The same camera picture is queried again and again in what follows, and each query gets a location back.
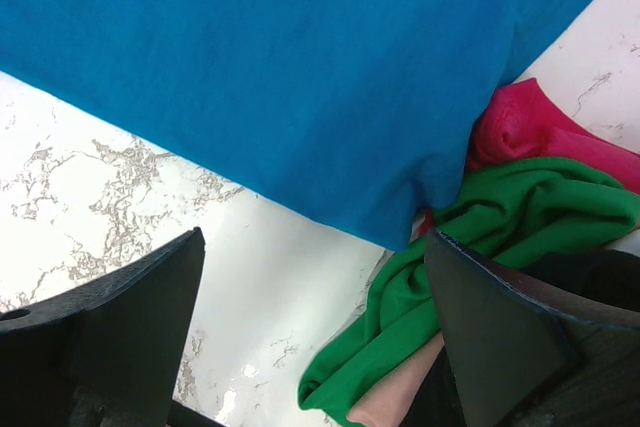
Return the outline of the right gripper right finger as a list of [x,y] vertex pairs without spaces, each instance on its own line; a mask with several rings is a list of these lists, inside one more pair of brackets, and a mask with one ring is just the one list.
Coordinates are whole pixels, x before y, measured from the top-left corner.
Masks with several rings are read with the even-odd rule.
[[432,230],[425,267],[468,426],[635,426],[639,259],[506,267]]

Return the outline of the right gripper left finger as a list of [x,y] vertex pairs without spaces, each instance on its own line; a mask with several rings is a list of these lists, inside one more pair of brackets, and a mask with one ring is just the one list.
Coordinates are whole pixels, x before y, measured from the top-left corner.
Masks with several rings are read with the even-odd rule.
[[189,230],[1,315],[4,426],[166,426],[204,267]]

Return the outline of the blue t-shirt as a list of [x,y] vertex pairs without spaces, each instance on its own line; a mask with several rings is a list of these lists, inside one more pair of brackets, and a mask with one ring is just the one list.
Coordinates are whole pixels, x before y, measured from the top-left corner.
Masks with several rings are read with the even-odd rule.
[[1,68],[392,250],[592,0],[1,0]]

